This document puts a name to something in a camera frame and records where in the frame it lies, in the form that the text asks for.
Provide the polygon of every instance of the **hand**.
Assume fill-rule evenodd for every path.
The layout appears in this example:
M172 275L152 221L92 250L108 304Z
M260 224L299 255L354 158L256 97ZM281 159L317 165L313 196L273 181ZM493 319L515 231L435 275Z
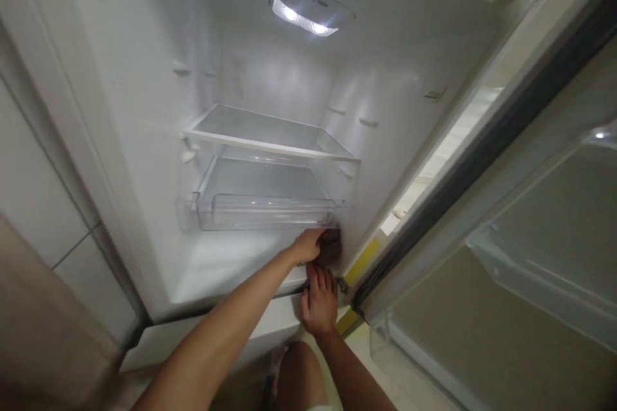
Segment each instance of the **hand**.
M321 251L317 240L322 234L322 228L306 229L283 252L288 254L296 265L315 260Z
M304 289L300 298L300 317L304 328L319 337L336 330L336 313L339 306L338 285L330 270L316 263L307 265L310 288Z

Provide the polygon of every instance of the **forearm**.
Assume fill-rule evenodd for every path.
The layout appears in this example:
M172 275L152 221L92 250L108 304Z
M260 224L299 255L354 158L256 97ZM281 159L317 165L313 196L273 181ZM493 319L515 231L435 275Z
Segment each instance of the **forearm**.
M328 363L344 409L396 409L338 332L331 331L315 340Z
M134 409L207 409L294 265L284 250L234 290L182 341Z

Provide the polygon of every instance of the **knee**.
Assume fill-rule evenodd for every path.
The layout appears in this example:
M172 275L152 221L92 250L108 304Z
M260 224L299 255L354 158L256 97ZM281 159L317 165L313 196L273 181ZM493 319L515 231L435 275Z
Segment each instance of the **knee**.
M315 356L310 346L301 340L291 343L285 356L302 359L306 362L317 361L317 356Z

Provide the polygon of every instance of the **led light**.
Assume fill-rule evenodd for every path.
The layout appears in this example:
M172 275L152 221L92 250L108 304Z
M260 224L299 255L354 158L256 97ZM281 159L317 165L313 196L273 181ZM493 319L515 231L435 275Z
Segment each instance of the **led light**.
M317 24L316 22L299 15L285 3L281 2L281 0L274 0L272 2L272 11L279 18L284 19L287 22L291 22L291 24L295 24L296 26L300 26L304 30L307 30L315 35L319 35L320 37L327 37L338 30L337 28L322 26L321 24Z

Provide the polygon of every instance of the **leg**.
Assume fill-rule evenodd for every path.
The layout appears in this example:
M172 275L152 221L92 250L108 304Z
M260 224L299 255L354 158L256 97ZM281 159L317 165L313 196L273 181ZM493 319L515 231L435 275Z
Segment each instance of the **leg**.
M291 344L281 363L274 409L306 411L327 404L326 385L317 356L304 342Z

